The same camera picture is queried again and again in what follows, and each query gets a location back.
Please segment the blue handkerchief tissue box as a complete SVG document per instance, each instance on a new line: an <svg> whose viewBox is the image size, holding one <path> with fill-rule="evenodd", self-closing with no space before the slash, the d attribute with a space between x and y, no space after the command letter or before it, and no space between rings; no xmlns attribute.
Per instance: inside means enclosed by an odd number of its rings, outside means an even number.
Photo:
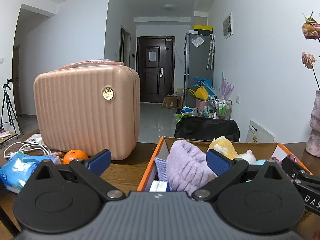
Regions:
<svg viewBox="0 0 320 240"><path fill-rule="evenodd" d="M151 183L150 192L170 192L170 185L168 181L154 180Z"/></svg>

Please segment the pink ribbed vanity suitcase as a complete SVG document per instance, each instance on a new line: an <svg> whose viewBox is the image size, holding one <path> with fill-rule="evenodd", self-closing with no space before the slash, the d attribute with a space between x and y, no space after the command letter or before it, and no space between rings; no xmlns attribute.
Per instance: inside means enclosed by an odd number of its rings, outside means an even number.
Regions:
<svg viewBox="0 0 320 240"><path fill-rule="evenodd" d="M87 60L40 74L34 100L42 140L51 149L111 151L123 160L139 136L140 78L122 62Z"/></svg>

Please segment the dark brown entrance door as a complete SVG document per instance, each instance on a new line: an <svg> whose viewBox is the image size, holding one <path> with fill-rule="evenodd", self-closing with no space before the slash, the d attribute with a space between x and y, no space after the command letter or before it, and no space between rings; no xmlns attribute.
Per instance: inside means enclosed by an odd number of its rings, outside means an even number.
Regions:
<svg viewBox="0 0 320 240"><path fill-rule="evenodd" d="M145 36L137 38L137 66L140 101L161 103L174 91L175 38Z"/></svg>

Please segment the yellow white plush toy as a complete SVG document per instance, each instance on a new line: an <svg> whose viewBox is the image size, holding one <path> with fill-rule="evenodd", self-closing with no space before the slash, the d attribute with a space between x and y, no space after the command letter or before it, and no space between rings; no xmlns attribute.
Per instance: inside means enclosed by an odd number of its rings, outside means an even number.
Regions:
<svg viewBox="0 0 320 240"><path fill-rule="evenodd" d="M231 141L224 136L213 139L208 150L216 150L231 160L241 158L246 160L249 164L256 164L257 161L251 150L247 150L246 153L243 154L238 154Z"/></svg>

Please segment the yellow blue bags pile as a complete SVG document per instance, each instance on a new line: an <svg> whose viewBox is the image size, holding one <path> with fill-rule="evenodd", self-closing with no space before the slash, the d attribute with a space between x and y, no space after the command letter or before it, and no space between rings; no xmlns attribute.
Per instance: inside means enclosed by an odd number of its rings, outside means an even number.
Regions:
<svg viewBox="0 0 320 240"><path fill-rule="evenodd" d="M196 99L202 101L215 100L217 99L214 93L212 81L201 77L195 77L193 80L196 82L194 85L189 87L187 91Z"/></svg>

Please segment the blue tissue pack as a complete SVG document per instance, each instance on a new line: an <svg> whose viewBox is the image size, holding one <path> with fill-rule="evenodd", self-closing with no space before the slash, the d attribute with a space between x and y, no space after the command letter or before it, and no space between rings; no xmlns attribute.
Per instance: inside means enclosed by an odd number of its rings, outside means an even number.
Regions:
<svg viewBox="0 0 320 240"><path fill-rule="evenodd" d="M31 156L18 152L1 166L1 181L7 190L18 194L24 187L31 174L43 160L51 160L55 165L60 165L59 157L50 155Z"/></svg>

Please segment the purple fluffy towel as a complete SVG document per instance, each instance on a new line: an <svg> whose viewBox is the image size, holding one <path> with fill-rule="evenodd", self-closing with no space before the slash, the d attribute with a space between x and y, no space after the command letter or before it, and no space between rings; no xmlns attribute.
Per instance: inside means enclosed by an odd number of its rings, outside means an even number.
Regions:
<svg viewBox="0 0 320 240"><path fill-rule="evenodd" d="M172 191L185 191L191 196L216 174L208 167L206 154L184 140L173 143L167 157L167 179Z"/></svg>

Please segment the grey refrigerator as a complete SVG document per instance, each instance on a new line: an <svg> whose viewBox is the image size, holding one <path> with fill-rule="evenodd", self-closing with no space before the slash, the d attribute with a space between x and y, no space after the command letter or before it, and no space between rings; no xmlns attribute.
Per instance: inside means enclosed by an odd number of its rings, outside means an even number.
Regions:
<svg viewBox="0 0 320 240"><path fill-rule="evenodd" d="M197 79L213 81L213 67L209 66L210 59L210 36L187 33L184 44L184 106L195 108L195 97L188 88L196 90Z"/></svg>

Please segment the yellow box on fridge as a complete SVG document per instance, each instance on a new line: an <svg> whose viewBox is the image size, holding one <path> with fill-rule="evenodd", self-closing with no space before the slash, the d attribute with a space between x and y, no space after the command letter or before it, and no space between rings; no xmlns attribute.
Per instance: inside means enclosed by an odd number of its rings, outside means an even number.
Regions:
<svg viewBox="0 0 320 240"><path fill-rule="evenodd" d="M193 25L194 30L206 30L206 31L213 31L213 27L207 26L207 25L198 25L194 24Z"/></svg>

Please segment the red orange cardboard box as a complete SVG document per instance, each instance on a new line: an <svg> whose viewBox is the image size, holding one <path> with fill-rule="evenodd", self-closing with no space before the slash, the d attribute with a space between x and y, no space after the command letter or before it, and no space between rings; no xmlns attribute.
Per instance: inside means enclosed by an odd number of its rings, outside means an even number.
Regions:
<svg viewBox="0 0 320 240"><path fill-rule="evenodd" d="M159 191L156 181L166 181L170 191L186 191L191 194L217 175L207 165L206 153L210 141L161 137L138 186L138 191ZM278 142L232 142L235 151L244 154L249 150L257 163L273 159L279 163L289 155L307 171L302 157Z"/></svg>

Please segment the white board against wall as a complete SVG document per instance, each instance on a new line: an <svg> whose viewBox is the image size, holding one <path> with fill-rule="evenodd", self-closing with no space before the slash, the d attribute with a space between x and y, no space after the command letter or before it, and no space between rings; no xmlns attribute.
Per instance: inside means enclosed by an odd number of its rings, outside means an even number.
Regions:
<svg viewBox="0 0 320 240"><path fill-rule="evenodd" d="M275 136L262 126L251 120L247 132L246 142L273 143Z"/></svg>

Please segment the purple textured vase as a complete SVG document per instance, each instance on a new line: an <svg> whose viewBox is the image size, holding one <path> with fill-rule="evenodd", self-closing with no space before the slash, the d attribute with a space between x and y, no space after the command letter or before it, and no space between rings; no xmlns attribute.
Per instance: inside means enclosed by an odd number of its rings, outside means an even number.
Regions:
<svg viewBox="0 0 320 240"><path fill-rule="evenodd" d="M320 157L320 90L316 91L309 124L311 132L305 149L311 155Z"/></svg>

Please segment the purple feather decoration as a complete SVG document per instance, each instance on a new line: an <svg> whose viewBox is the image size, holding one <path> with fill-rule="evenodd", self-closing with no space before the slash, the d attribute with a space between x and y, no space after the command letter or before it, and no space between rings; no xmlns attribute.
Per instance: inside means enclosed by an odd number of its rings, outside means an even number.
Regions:
<svg viewBox="0 0 320 240"><path fill-rule="evenodd" d="M223 100L228 100L233 90L234 90L234 84L228 83L226 78L224 77L224 72L222 72L221 86L218 89L219 98Z"/></svg>

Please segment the metal trolley with bottles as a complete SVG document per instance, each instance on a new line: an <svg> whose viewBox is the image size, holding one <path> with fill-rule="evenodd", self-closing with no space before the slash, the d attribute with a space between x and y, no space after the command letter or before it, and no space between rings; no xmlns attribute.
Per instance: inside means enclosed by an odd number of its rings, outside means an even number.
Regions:
<svg viewBox="0 0 320 240"><path fill-rule="evenodd" d="M232 112L231 100L208 100L204 107L204 116L211 119L229 120Z"/></svg>

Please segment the wall electrical panel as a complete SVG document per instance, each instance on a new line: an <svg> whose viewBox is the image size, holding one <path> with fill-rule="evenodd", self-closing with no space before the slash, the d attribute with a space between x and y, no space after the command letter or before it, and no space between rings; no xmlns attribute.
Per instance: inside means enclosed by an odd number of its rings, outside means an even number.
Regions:
<svg viewBox="0 0 320 240"><path fill-rule="evenodd" d="M232 13L230 13L224 20L223 20L223 36L224 39L229 38L233 35L233 17Z"/></svg>

